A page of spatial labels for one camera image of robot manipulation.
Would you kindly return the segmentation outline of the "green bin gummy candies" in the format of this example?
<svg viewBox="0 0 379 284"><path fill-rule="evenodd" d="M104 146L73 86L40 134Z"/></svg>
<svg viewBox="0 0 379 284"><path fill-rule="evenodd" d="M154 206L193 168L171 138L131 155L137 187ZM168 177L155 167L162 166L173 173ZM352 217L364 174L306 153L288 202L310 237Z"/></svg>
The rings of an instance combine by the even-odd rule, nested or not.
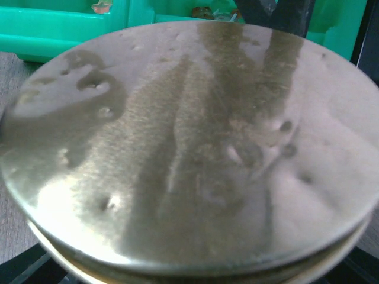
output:
<svg viewBox="0 0 379 284"><path fill-rule="evenodd" d="M128 1L1 1L1 51L44 61L123 29Z"/></svg>

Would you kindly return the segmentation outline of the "gold jar lid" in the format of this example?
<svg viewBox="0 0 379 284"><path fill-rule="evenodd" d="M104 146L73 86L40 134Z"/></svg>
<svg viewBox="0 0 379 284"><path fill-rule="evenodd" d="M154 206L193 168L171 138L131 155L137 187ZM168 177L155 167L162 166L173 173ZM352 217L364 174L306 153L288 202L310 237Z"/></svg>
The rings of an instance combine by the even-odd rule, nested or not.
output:
<svg viewBox="0 0 379 284"><path fill-rule="evenodd" d="M1 117L1 174L86 283L309 283L378 202L378 88L254 25L120 30L47 62Z"/></svg>

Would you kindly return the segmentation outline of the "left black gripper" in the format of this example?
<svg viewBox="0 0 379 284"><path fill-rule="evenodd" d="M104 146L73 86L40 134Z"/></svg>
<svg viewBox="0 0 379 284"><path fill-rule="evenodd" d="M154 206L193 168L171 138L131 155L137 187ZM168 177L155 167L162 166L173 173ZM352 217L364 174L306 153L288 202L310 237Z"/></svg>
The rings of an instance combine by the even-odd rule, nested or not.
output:
<svg viewBox="0 0 379 284"><path fill-rule="evenodd" d="M314 0L236 0L235 4L247 24L268 27L305 37Z"/></svg>

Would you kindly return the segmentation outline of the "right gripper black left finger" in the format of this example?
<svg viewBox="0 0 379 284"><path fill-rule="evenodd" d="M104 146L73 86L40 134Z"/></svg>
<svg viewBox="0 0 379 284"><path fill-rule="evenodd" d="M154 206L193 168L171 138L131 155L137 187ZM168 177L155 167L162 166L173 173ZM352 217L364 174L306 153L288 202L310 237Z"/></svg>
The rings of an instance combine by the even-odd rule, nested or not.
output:
<svg viewBox="0 0 379 284"><path fill-rule="evenodd" d="M41 245L1 264L1 283L77 283L77 278L61 267Z"/></svg>

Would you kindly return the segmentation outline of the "black bin candies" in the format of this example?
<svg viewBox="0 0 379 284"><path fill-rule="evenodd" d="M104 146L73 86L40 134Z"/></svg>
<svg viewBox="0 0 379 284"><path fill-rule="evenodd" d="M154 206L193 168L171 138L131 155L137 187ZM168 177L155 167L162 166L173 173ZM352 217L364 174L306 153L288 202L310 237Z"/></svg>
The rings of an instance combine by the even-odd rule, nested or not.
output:
<svg viewBox="0 0 379 284"><path fill-rule="evenodd" d="M350 61L378 83L378 0L367 1Z"/></svg>

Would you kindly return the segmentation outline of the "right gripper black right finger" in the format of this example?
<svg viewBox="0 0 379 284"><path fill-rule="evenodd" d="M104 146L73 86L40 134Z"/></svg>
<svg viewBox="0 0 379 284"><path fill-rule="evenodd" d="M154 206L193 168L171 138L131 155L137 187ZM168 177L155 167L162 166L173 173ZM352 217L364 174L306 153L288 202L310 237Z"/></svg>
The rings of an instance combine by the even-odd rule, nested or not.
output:
<svg viewBox="0 0 379 284"><path fill-rule="evenodd" d="M356 247L340 264L313 283L378 284L378 258Z"/></svg>

